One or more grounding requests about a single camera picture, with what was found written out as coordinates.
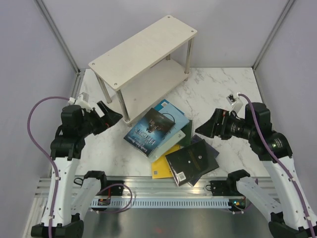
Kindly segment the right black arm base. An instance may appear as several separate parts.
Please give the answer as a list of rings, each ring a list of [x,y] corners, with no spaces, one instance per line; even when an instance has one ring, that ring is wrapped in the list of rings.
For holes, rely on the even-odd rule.
[[[210,180],[205,189],[213,196],[241,196],[239,192],[230,189],[226,180]]]

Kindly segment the dark blue Wuthering Heights book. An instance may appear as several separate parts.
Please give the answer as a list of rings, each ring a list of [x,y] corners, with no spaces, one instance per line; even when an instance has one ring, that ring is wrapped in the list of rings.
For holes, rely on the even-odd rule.
[[[151,108],[124,136],[124,140],[149,157],[174,125],[173,116],[167,117]]]

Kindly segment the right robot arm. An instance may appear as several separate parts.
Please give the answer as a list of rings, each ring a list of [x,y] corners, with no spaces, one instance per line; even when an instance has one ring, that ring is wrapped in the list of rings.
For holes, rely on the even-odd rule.
[[[234,111],[215,109],[196,133],[208,138],[246,139],[274,184],[278,201],[260,188],[245,170],[231,172],[226,189],[245,196],[262,213],[274,238],[315,238],[317,216],[310,208],[295,170],[287,138],[272,129],[270,111],[263,103],[248,103],[245,117]]]

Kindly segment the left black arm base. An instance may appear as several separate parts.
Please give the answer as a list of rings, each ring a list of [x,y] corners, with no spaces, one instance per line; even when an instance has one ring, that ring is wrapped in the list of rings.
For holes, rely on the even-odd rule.
[[[120,185],[112,186],[108,188],[107,190],[103,190],[104,188],[113,184],[120,184]],[[124,187],[122,186],[123,184],[124,184],[123,180],[108,180],[105,184],[101,185],[101,190],[103,191],[100,191],[98,195],[106,196],[107,198],[112,196],[121,196],[124,190]]]

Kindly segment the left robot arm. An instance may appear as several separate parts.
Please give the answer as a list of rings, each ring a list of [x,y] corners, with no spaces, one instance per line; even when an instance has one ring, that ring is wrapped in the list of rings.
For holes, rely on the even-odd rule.
[[[96,195],[108,191],[103,171],[88,171],[80,190],[72,196],[75,174],[79,165],[85,139],[98,135],[117,124],[122,115],[97,103],[104,115],[101,117],[83,99],[69,98],[61,112],[61,125],[57,128],[50,153],[45,153],[52,165],[49,196],[39,224],[31,229],[34,238],[80,238],[84,218]]]

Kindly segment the dark green book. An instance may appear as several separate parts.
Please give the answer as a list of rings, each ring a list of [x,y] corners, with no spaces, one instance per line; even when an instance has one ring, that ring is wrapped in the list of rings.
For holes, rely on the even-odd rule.
[[[181,129],[181,131],[185,134],[185,137],[179,141],[178,144],[180,146],[186,147],[191,144],[192,125],[193,125],[193,121],[189,120],[189,123]]]

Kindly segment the pale green book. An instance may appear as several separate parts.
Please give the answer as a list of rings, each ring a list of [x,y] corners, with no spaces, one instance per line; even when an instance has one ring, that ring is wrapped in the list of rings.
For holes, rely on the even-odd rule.
[[[177,132],[176,134],[174,134],[166,142],[164,142],[162,145],[158,146],[152,152],[152,154],[148,157],[150,162],[156,161],[160,156],[162,156],[165,152],[167,152],[169,149],[171,149],[174,145],[176,145],[185,136],[186,136],[185,133],[181,130],[179,132]]]

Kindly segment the light blue cat book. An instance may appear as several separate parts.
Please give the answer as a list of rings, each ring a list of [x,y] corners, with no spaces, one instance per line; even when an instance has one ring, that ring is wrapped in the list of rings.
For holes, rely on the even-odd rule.
[[[169,131],[169,133],[165,136],[164,140],[160,143],[160,145],[166,142],[170,137],[172,137],[174,134],[176,134],[178,131],[180,131],[184,126],[186,126],[189,123],[189,120],[183,115],[179,115],[179,116],[164,115],[164,116],[166,116],[168,119],[175,122],[175,125]]]

